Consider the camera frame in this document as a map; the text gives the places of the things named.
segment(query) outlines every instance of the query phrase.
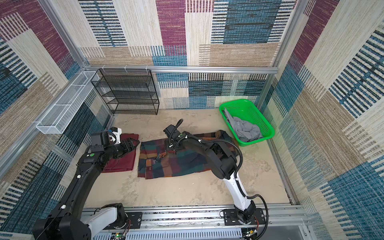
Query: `maroon garment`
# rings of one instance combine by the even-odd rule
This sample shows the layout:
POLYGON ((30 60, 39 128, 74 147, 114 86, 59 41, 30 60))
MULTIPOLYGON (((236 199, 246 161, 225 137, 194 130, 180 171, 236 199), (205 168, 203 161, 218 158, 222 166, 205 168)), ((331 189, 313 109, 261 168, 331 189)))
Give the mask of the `maroon garment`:
MULTIPOLYGON (((120 139, 139 139, 138 134, 131 134, 131 133, 122 133, 120 135, 120 139)), ((121 157, 120 159, 111 159, 105 166, 104 170, 102 172, 124 172, 124 171, 131 171, 133 169, 133 164, 135 163, 135 157, 136 157, 136 149, 132 152, 128 153, 127 155, 121 157)))

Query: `white wire basket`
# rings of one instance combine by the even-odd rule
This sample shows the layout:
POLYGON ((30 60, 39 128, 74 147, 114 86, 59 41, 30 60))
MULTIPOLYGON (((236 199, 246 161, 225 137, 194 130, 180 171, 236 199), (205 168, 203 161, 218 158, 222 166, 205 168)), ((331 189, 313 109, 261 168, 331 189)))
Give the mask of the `white wire basket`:
POLYGON ((99 80, 95 71, 84 71, 79 74, 43 116, 36 128, 43 134, 62 134, 91 92, 93 88, 91 80, 99 80))

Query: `green basket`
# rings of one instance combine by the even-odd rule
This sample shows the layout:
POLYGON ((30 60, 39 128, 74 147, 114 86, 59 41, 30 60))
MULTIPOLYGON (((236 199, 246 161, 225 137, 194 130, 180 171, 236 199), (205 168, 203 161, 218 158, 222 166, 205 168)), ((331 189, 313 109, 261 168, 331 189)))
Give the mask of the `green basket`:
POLYGON ((244 147, 247 145, 251 145, 257 142, 264 141, 266 139, 270 139, 274 136, 275 130, 272 128, 271 124, 265 119, 265 117, 262 115, 262 113, 257 109, 257 107, 249 100, 246 99, 238 99, 230 102, 226 102, 220 105, 219 111, 221 115, 223 116, 224 121, 227 123, 229 129, 232 131, 233 135, 235 136, 237 142, 240 146, 244 147), (260 131, 263 135, 263 138, 253 140, 251 142, 243 142, 241 141, 229 122, 227 121, 227 118, 225 114, 223 113, 224 108, 226 108, 231 114, 232 117, 238 117, 242 120, 248 121, 250 123, 256 124, 259 126, 260 131))

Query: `gray garment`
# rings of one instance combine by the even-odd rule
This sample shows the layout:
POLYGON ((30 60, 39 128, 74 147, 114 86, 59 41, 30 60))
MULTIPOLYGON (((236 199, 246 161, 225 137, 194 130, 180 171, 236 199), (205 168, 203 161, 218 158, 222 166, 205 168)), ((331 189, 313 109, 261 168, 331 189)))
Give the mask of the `gray garment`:
POLYGON ((231 127, 235 130, 237 137, 243 142, 250 142, 263 137, 260 128, 248 121, 238 117, 232 117, 228 110, 224 108, 224 114, 231 127))

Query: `black metal shelf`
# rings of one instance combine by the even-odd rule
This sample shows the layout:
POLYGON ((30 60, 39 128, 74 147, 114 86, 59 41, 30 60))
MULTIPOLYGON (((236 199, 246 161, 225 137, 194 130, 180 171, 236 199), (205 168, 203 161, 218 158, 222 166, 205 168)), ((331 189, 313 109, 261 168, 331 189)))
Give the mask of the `black metal shelf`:
POLYGON ((156 99, 137 99, 137 98, 115 98, 109 101, 107 104, 142 104, 142 105, 153 105, 159 103, 156 99))
POLYGON ((113 114, 157 114, 159 97, 150 70, 99 69, 96 74, 99 81, 92 84, 113 114))
POLYGON ((103 94, 102 97, 152 99, 154 95, 156 92, 111 90, 103 94))

